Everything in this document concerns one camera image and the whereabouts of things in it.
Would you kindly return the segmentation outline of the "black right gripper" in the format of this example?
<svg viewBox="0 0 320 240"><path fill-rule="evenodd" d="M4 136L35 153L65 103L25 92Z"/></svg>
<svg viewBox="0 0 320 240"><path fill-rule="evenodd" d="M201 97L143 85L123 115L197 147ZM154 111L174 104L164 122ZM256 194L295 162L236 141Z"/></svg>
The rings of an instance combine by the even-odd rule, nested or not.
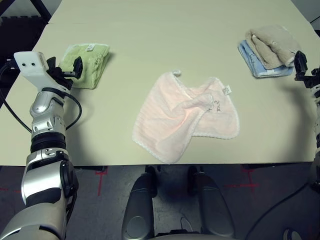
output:
<svg viewBox="0 0 320 240"><path fill-rule="evenodd" d="M315 68L311 75L306 76L307 58L306 55L298 50L294 56L295 80L303 81L306 88L313 88L320 84L320 69Z"/></svg>

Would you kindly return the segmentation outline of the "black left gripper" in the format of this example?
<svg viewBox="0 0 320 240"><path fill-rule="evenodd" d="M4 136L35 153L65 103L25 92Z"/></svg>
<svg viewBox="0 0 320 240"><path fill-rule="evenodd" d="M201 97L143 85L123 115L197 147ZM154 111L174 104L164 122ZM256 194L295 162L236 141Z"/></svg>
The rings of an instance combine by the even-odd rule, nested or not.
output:
<svg viewBox="0 0 320 240"><path fill-rule="evenodd" d="M46 60L48 70L46 71L53 80L60 86L70 90L73 85L71 78L80 79L83 72L83 61L78 56L73 62L73 71L62 71L60 67L56 67L56 57L50 57Z"/></svg>

